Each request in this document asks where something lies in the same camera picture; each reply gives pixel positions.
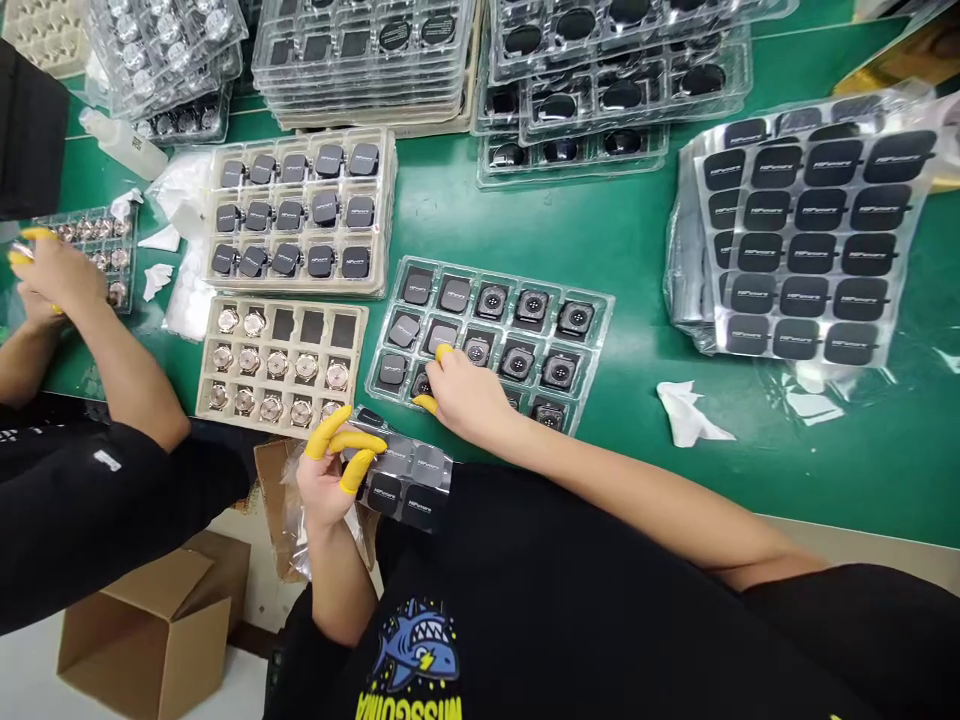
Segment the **beige plastic tray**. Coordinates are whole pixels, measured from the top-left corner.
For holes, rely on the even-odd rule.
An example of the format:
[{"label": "beige plastic tray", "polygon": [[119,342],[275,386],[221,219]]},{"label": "beige plastic tray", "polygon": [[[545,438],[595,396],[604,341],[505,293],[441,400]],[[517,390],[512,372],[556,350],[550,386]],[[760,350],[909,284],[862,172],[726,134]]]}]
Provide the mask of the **beige plastic tray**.
[{"label": "beige plastic tray", "polygon": [[[349,160],[353,148],[358,143],[372,143],[380,148],[380,167],[376,177],[351,177],[345,169],[337,179],[322,180],[314,177],[312,163],[321,146],[340,145],[343,147],[345,157]],[[282,165],[283,159],[292,153],[304,153],[310,158],[311,167],[306,182],[274,182],[270,185],[246,184],[240,188],[219,188],[221,169],[224,163],[230,160],[239,160],[249,168],[258,155],[269,154]],[[397,178],[397,150],[392,131],[386,128],[363,128],[226,145],[216,152],[212,177],[214,190],[208,195],[205,214],[210,241],[204,263],[204,279],[211,285],[254,292],[383,297],[386,291],[387,258]],[[337,193],[341,215],[336,227],[317,227],[312,219],[307,218],[299,232],[274,230],[272,225],[267,232],[250,232],[243,228],[232,234],[217,232],[217,208],[223,204],[236,204],[246,212],[254,200],[267,202],[274,210],[284,200],[297,200],[303,207],[309,208],[313,196],[322,190],[334,190]],[[370,228],[346,227],[346,214],[343,211],[350,202],[350,198],[356,195],[369,195],[374,199],[374,221]],[[214,272],[211,267],[216,247],[221,243],[233,245],[241,255],[250,246],[262,247],[271,260],[281,243],[299,245],[303,258],[306,258],[311,247],[328,245],[336,253],[337,265],[332,277],[326,279],[310,277],[303,263],[293,277],[280,275],[269,266],[259,278],[246,277],[236,270],[231,275],[224,276]],[[348,247],[366,247],[370,250],[370,269],[366,278],[354,280],[343,277],[340,259],[343,257],[343,250]]]},{"label": "beige plastic tray", "polygon": [[[231,309],[237,313],[239,323],[232,332],[224,332],[220,316]],[[254,312],[266,321],[258,337],[250,337],[244,329],[245,319]],[[196,416],[289,437],[309,437],[320,423],[325,407],[329,413],[342,405],[353,404],[366,327],[367,308],[357,305],[249,296],[215,297],[203,345]],[[222,370],[217,368],[214,360],[214,353],[221,348],[226,348],[232,357],[229,366]],[[256,353],[258,361],[258,367],[250,373],[241,368],[241,353],[245,350]],[[274,353],[282,353],[286,358],[285,372],[279,375],[270,372],[277,365],[282,366],[271,362]],[[309,365],[307,357],[313,358],[317,364],[316,375],[309,379],[300,377],[296,370],[301,358]],[[342,369],[330,370],[336,365],[347,371],[342,388],[338,387],[342,381]],[[223,406],[218,408],[218,403],[212,400],[220,397],[220,389],[226,395]],[[253,395],[253,405],[247,412],[237,402],[241,390],[248,390]],[[276,410],[276,406],[268,403],[265,410],[264,401],[269,398],[278,399],[282,405],[275,420],[270,419],[269,411]],[[312,410],[306,421],[295,417],[295,403],[298,402],[308,403]],[[296,406],[296,409],[302,408],[302,405]]]},{"label": "beige plastic tray", "polygon": [[82,0],[8,0],[3,39],[57,79],[79,75],[90,54],[83,12]]}]

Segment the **round watch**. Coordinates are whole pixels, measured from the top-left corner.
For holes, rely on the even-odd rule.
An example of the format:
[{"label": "round watch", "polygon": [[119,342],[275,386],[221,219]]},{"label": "round watch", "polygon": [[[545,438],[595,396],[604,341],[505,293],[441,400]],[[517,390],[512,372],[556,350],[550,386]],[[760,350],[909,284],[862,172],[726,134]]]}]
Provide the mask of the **round watch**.
[{"label": "round watch", "polygon": [[274,350],[267,356],[267,374],[272,378],[282,378],[287,374],[290,363],[287,362],[287,356],[279,350]]},{"label": "round watch", "polygon": [[260,337],[266,326],[267,319],[256,310],[251,310],[243,317],[243,331],[248,337]]},{"label": "round watch", "polygon": [[228,335],[237,329],[240,324],[240,315],[233,308],[224,308],[217,316],[217,329]]},{"label": "round watch", "polygon": [[350,371],[343,363],[333,363],[327,368],[327,387],[331,390],[343,390],[350,382]]},{"label": "round watch", "polygon": [[227,404],[227,388],[220,383],[214,383],[210,388],[210,409],[223,410]]},{"label": "round watch", "polygon": [[290,407],[290,422],[297,427],[310,427],[313,421],[313,405],[308,400],[296,400]]},{"label": "round watch", "polygon": [[337,410],[343,407],[343,403],[338,403],[331,400],[328,403],[323,404],[323,408],[320,410],[320,420],[326,420],[328,417],[333,415]]},{"label": "round watch", "polygon": [[294,369],[297,372],[297,377],[301,380],[312,380],[316,377],[320,366],[317,365],[317,358],[313,355],[301,355],[297,358]]},{"label": "round watch", "polygon": [[228,367],[233,365],[233,353],[226,345],[218,345],[211,355],[213,366],[220,372],[225,372]]},{"label": "round watch", "polygon": [[260,417],[267,422],[276,422],[283,415],[283,403],[280,398],[270,395],[260,403]]},{"label": "round watch", "polygon": [[249,415],[257,404],[257,401],[253,399],[253,390],[241,388],[233,399],[233,404],[237,406],[237,412],[241,415]]},{"label": "round watch", "polygon": [[260,367],[260,356],[255,348],[244,348],[240,351],[240,357],[237,358],[237,365],[245,373],[253,374]]}]

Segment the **cardboard box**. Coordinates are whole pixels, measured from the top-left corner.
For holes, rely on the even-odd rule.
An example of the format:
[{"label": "cardboard box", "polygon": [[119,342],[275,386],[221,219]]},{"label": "cardboard box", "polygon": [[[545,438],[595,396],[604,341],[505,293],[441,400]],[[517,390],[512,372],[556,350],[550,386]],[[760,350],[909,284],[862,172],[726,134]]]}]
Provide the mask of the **cardboard box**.
[{"label": "cardboard box", "polygon": [[[277,560],[277,577],[289,583],[303,582],[306,579],[290,564],[295,538],[284,532],[287,503],[299,504],[300,495],[296,487],[291,488],[283,484],[283,468],[287,459],[296,455],[301,444],[300,440],[277,440],[258,445],[253,449],[253,457],[257,465],[257,480],[260,491],[263,493],[267,527],[270,529],[270,542],[273,544]],[[363,530],[363,538],[357,543],[357,549],[369,571],[377,561],[376,533],[380,514],[358,505],[357,515]]]},{"label": "cardboard box", "polygon": [[57,675],[131,720],[175,720],[223,681],[247,543],[204,531],[67,608]]}]

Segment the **floor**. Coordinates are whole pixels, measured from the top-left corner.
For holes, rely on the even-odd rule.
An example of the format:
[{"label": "floor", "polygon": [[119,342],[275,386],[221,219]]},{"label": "floor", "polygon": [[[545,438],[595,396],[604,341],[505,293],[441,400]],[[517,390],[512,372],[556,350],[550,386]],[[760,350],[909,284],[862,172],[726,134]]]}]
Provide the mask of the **floor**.
[{"label": "floor", "polygon": [[[795,520],[775,517],[767,520],[834,564],[869,562],[888,565],[960,596],[960,550]],[[251,494],[246,513],[231,508],[216,518],[210,529],[252,546],[244,619],[251,625],[276,632],[283,626],[290,607],[303,590],[303,583],[282,583],[277,577],[259,488]],[[382,592],[376,569],[374,584]]]}]

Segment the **white tissue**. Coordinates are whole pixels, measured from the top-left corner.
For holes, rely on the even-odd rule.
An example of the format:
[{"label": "white tissue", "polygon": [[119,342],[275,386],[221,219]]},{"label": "white tissue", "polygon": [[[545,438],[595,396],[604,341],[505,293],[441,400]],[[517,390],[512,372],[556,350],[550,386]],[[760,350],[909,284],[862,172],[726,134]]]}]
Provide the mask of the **white tissue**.
[{"label": "white tissue", "polygon": [[170,282],[170,278],[173,276],[173,265],[157,263],[152,268],[144,270],[143,274],[147,276],[147,286],[143,290],[143,299],[150,302],[160,291],[160,288]]},{"label": "white tissue", "polygon": [[130,203],[137,202],[143,205],[143,194],[133,188],[129,192],[125,192],[123,195],[118,197],[112,203],[110,203],[110,214],[113,215],[117,220],[126,220],[127,215],[130,214]]},{"label": "white tissue", "polygon": [[137,247],[147,247],[153,250],[176,252],[180,247],[180,233],[173,225],[167,225],[160,232],[154,233],[137,243]]},{"label": "white tissue", "polygon": [[705,440],[736,440],[722,428],[707,420],[707,416],[694,407],[703,395],[693,392],[693,380],[685,383],[663,382],[657,385],[657,395],[670,418],[673,444],[677,447],[693,447],[698,438]]}]

